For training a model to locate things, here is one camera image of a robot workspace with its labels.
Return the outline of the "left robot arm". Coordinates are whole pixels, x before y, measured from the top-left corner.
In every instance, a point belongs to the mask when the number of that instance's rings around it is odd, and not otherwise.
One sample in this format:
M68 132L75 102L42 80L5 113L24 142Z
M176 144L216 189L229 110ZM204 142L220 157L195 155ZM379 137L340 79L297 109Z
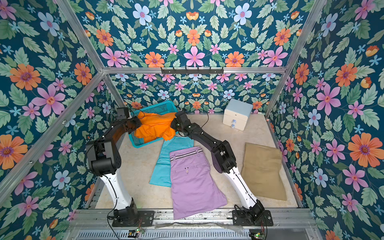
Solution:
M126 190L120 167L122 157L117 142L125 134L131 134L141 126L137 117L118 119L101 137L86 145L89 170L104 182L113 202L113 215L107 216L115 226L134 226L139 222L139 212L131 195Z

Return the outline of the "purple pants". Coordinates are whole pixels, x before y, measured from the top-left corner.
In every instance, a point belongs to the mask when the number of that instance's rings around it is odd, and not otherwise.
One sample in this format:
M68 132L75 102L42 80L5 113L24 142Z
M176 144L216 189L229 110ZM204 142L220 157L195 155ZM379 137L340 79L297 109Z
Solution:
M226 196L211 176L211 166L201 147L170 153L174 220L227 205Z

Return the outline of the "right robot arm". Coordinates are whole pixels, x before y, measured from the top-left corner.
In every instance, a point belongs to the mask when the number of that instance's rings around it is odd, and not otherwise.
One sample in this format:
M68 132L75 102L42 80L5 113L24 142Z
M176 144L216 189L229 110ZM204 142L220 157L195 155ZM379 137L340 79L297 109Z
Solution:
M247 224L256 225L262 219L265 208L241 176L230 143L207 134L198 124L192 123L184 111L175 114L171 128L200 143L199 146L170 153L174 220L212 211L227 204L226 196L211 176L211 165L202 149L205 147L211 152L214 168L228 178L241 200L242 206L234 207L237 215Z

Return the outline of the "khaki pants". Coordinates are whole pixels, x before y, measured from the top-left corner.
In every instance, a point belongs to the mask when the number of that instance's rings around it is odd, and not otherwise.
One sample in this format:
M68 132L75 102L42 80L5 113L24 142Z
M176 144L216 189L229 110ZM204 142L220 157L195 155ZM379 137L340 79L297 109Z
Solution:
M281 151L246 143L241 175L251 192L257 197L286 201L286 190L280 177Z

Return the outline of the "orange pants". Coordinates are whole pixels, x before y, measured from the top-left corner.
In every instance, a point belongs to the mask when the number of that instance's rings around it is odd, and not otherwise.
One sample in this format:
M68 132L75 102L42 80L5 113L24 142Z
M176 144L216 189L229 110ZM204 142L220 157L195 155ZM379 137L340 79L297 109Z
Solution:
M171 140L176 131L171 128L171 122L175 118L175 113L164 115L140 112L138 118L142 126L135 131L135 137L143 139L144 143L149 143L159 138L165 141Z

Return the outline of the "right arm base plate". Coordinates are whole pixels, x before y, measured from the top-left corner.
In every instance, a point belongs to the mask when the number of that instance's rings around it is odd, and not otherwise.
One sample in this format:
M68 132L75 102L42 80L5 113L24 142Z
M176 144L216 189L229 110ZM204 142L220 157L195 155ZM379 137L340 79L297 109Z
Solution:
M242 227L271 227L274 225L271 212L265 210L261 215L255 216L240 210L232 210L233 225Z

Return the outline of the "teal pants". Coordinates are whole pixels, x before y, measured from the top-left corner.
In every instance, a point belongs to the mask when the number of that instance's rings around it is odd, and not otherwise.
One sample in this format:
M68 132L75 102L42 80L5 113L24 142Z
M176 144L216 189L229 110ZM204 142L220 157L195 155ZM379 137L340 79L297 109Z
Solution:
M173 151L188 149L193 146L194 141L190 138L174 137L169 141L164 141L149 182L150 185L170 188L172 186L170 153Z

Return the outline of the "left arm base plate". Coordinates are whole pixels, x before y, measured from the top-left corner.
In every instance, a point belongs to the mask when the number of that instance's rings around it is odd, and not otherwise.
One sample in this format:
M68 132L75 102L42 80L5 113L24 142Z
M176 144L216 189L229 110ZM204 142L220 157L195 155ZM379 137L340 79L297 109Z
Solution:
M113 227L150 227L155 218L154 211L132 212L127 209L114 210Z

